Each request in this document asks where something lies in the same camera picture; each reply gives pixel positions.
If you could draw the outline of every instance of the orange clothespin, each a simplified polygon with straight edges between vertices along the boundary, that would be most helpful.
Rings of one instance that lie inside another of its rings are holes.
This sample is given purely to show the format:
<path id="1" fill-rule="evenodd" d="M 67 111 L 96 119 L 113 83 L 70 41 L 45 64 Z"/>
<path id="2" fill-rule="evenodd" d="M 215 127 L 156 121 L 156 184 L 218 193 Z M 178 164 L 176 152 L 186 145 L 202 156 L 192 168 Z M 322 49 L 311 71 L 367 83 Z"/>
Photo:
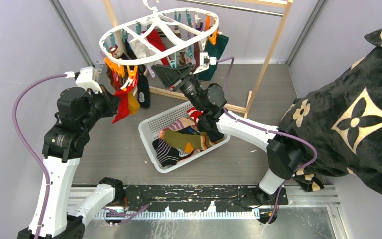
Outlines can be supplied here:
<path id="1" fill-rule="evenodd" d="M 128 69 L 128 80 L 125 82 L 125 84 L 121 87 L 124 91 L 131 90 L 131 87 L 135 87 L 137 85 L 137 71 L 138 71 L 138 65 L 134 66 L 134 70 L 131 70 L 129 66 L 126 66 Z"/>
<path id="2" fill-rule="evenodd" d="M 216 24 L 216 18 L 213 19 L 213 25 Z M 207 14 L 207 17 L 205 18 L 205 31 L 208 31 L 211 28 L 210 26 L 210 16 Z M 208 37 L 208 40 L 213 44 L 216 45 L 216 39 L 217 39 L 217 33 L 219 31 L 219 28 L 214 31 L 212 36 Z"/>
<path id="3" fill-rule="evenodd" d="M 122 78 L 125 77 L 125 69 L 122 65 L 116 64 L 109 60 L 109 58 L 105 57 L 104 62 L 107 66 L 114 72 L 118 73 Z"/>
<path id="4" fill-rule="evenodd" d="M 138 71 L 138 66 L 134 66 L 134 70 L 130 70 L 129 66 L 126 66 L 126 68 L 128 69 L 129 78 L 135 79 L 135 76 L 137 75 L 137 71 Z"/>

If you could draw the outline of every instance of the wooden drying rack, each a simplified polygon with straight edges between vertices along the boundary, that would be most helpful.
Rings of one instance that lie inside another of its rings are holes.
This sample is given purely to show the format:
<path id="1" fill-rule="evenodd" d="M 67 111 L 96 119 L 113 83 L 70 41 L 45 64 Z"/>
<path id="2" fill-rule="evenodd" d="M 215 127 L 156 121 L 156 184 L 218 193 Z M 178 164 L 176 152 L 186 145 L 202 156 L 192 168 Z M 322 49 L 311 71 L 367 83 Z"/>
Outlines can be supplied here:
<path id="1" fill-rule="evenodd" d="M 210 2 L 202 2 L 202 1 L 195 1 L 195 0 L 176 0 L 176 1 L 183 1 L 188 3 L 195 3 L 195 4 L 202 4 L 202 5 L 210 5 L 210 6 L 217 6 L 222 8 L 229 8 L 229 9 L 235 9 L 235 10 L 241 10 L 241 11 L 248 11 L 248 12 L 254 12 L 254 13 L 260 13 L 260 14 L 266 14 L 266 15 L 273 15 L 273 16 L 279 16 L 281 17 L 281 21 L 279 23 L 278 29 L 276 30 L 275 37 L 273 38 L 273 42 L 270 46 L 269 52 L 267 53 L 266 59 L 264 60 L 263 66 L 261 67 L 260 73 L 258 75 L 258 79 L 256 81 L 256 84 L 254 88 L 249 91 L 248 93 L 248 99 L 247 104 L 245 107 L 242 106 L 236 106 L 232 104 L 226 104 L 226 108 L 228 108 L 231 111 L 242 113 L 244 114 L 244 118 L 248 116 L 248 112 L 250 111 L 251 104 L 254 101 L 255 96 L 257 95 L 258 88 L 260 87 L 261 81 L 263 79 L 263 76 L 266 72 L 267 66 L 269 64 L 270 58 L 273 55 L 273 51 L 275 50 L 276 44 L 278 42 L 278 39 L 281 35 L 282 29 L 285 25 L 286 19 L 289 15 L 290 9 L 293 5 L 293 0 L 234 0 L 234 1 L 241 1 L 246 3 L 253 3 L 258 5 L 265 5 L 265 6 L 273 6 L 273 7 L 279 7 L 284 8 L 283 13 L 275 13 L 275 12 L 267 12 L 267 11 L 260 11 L 260 10 L 254 10 L 251 8 L 243 8 L 243 7 L 233 7 L 233 6 L 227 6 L 227 5 L 221 5 L 216 3 L 210 3 Z M 110 0 L 103 0 L 104 5 L 106 6 L 107 14 L 109 15 L 110 22 L 112 23 L 113 27 L 119 26 L 118 20 L 116 19 L 115 11 L 113 10 L 113 6 Z M 116 37 L 118 38 L 118 41 L 121 43 L 120 47 L 122 48 L 123 52 L 125 52 L 125 45 L 123 44 L 122 36 L 120 31 L 117 31 L 115 33 Z M 179 92 L 171 92 L 169 90 L 160 89 L 157 87 L 150 86 L 150 92 L 162 96 L 167 96 L 175 99 L 180 100 L 187 100 L 187 98 Z"/>

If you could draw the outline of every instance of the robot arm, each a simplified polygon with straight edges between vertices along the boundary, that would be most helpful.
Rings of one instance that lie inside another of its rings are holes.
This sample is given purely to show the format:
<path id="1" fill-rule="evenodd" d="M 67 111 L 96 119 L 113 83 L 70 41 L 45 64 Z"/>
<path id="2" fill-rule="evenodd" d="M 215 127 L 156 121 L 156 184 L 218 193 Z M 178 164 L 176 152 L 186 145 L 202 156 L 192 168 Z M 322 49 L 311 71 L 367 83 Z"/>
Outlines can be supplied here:
<path id="1" fill-rule="evenodd" d="M 209 58 L 201 60 L 205 65 L 209 61 Z M 210 84 L 207 89 L 203 89 L 191 71 L 191 63 L 178 68 L 153 65 L 152 69 L 166 88 L 182 91 L 197 110 L 203 111 L 198 117 L 198 128 L 209 132 L 211 141 L 218 141 L 223 138 L 223 134 L 229 134 L 252 143 L 267 153 L 269 169 L 258 185 L 256 196 L 261 203 L 272 201 L 278 187 L 285 180 L 291 179 L 305 155 L 301 143 L 276 134 L 283 132 L 295 135 L 292 127 L 264 125 L 227 111 L 224 108 L 226 99 L 221 86 Z"/>
<path id="2" fill-rule="evenodd" d="M 64 90 L 57 100 L 56 124 L 46 133 L 42 153 L 50 176 L 49 200 L 43 205 L 46 180 L 43 177 L 39 200 L 28 228 L 18 233 L 18 239 L 35 238 L 43 207 L 46 211 L 38 238 L 82 238 L 92 218 L 107 204 L 125 198 L 122 181 L 104 178 L 93 193 L 67 212 L 67 204 L 75 170 L 88 143 L 89 132 L 103 117 L 116 114 L 120 99 L 109 93 L 96 80 L 93 67 L 81 69 L 77 87 Z"/>

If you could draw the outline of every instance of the yellow sock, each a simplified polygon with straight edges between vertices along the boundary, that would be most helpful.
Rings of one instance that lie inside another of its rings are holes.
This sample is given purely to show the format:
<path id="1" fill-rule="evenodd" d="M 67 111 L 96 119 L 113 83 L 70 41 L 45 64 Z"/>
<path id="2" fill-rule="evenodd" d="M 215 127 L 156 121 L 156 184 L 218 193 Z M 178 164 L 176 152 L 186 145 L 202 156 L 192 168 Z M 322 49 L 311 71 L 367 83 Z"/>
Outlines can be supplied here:
<path id="1" fill-rule="evenodd" d="M 140 103 L 138 103 L 132 91 L 128 92 L 128 108 L 131 114 L 137 113 L 140 109 Z"/>

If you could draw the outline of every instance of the teal clothespin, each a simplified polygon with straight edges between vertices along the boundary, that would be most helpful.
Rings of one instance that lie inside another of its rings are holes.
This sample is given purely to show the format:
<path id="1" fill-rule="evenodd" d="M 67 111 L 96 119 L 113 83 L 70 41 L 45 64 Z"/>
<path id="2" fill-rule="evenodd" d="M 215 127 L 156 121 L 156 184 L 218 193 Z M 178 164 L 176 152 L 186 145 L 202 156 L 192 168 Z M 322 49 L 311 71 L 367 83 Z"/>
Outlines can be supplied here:
<path id="1" fill-rule="evenodd" d="M 172 68 L 176 68 L 177 67 L 177 53 L 176 52 L 174 53 L 174 59 L 169 61 L 169 65 Z"/>
<path id="2" fill-rule="evenodd" d="M 188 13 L 188 10 L 185 10 L 185 15 L 187 17 L 187 23 L 188 23 L 188 26 L 189 27 L 192 27 L 192 19 L 191 19 L 191 16 L 190 14 Z M 191 34 L 189 32 L 187 32 L 187 38 L 190 39 L 191 38 Z M 194 50 L 193 50 L 193 45 L 190 45 L 188 47 L 188 51 L 187 50 L 184 50 L 185 54 L 189 57 L 189 58 L 194 58 Z"/>
<path id="3" fill-rule="evenodd" d="M 122 30 L 122 39 L 124 41 L 128 41 L 128 32 L 126 32 L 125 30 Z"/>
<path id="4" fill-rule="evenodd" d="M 103 46 L 106 48 L 106 51 L 110 53 L 110 48 L 106 41 L 103 41 Z"/>
<path id="5" fill-rule="evenodd" d="M 115 35 L 113 32 L 110 33 L 110 43 L 112 44 L 113 48 L 116 46 Z"/>
<path id="6" fill-rule="evenodd" d="M 175 11 L 175 21 L 181 22 L 181 14 L 179 13 L 177 17 L 177 11 Z"/>
<path id="7" fill-rule="evenodd" d="M 139 22 L 136 22 L 137 25 L 135 26 L 136 32 L 138 35 L 141 35 L 141 24 Z"/>
<path id="8" fill-rule="evenodd" d="M 188 10 L 185 10 L 185 15 L 187 17 L 188 26 L 192 27 L 192 19 L 191 19 L 191 15 L 188 13 Z"/>

